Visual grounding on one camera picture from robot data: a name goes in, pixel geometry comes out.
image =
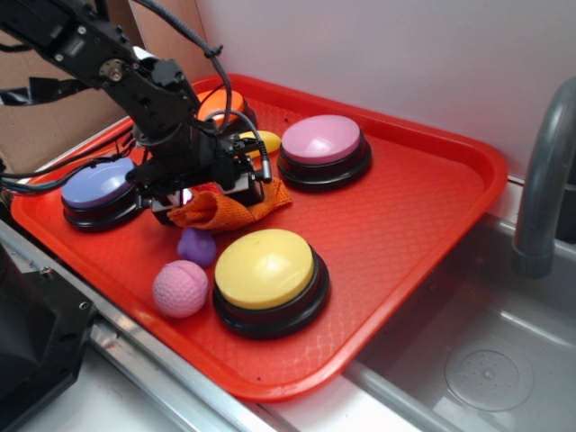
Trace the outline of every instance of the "red tray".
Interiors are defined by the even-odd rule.
[[[282,401],[342,371],[498,197],[507,168],[495,149],[472,139],[245,76],[231,79],[255,110],[260,130],[282,136],[303,118],[339,114],[356,121],[373,147],[373,165],[356,183],[329,193],[291,190],[290,206],[249,229],[216,237],[221,252],[249,231],[277,227],[314,247],[328,265],[331,296],[306,329],[272,341],[244,339],[224,328],[212,299],[188,319],[160,315],[152,282],[165,263],[178,259],[181,230],[160,225],[149,211],[118,229],[80,233],[64,221],[56,191],[16,198],[13,216],[225,390],[249,401]],[[194,88],[219,83],[210,77]],[[87,146],[130,126],[124,121]],[[208,274],[212,278],[213,266]]]

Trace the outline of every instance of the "cardboard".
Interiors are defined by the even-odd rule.
[[[120,24],[133,44],[160,58],[176,57],[189,79],[213,74],[210,63],[191,42],[143,8],[128,0],[109,0],[112,21]],[[195,2],[161,2],[203,37]],[[0,43],[18,43],[0,31]],[[28,77],[69,76],[35,52],[0,52],[0,88],[28,85]],[[0,106],[0,158],[15,173],[30,172],[124,117],[105,92],[85,90],[54,103],[28,107]]]

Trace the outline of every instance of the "orange mesh bag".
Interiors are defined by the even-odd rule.
[[[272,183],[263,184],[263,188],[265,199],[250,207],[221,193],[202,190],[188,204],[171,210],[168,217],[181,228],[197,228],[212,233],[238,230],[292,202],[286,186],[277,177]]]

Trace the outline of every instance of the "stainless steel sink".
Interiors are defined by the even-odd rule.
[[[575,430],[576,248],[523,279],[513,234],[485,216],[346,376],[424,430]]]

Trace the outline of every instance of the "gray faucet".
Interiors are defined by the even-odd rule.
[[[554,95],[530,158],[513,242],[516,273],[552,271],[554,238],[576,242],[576,77]]]

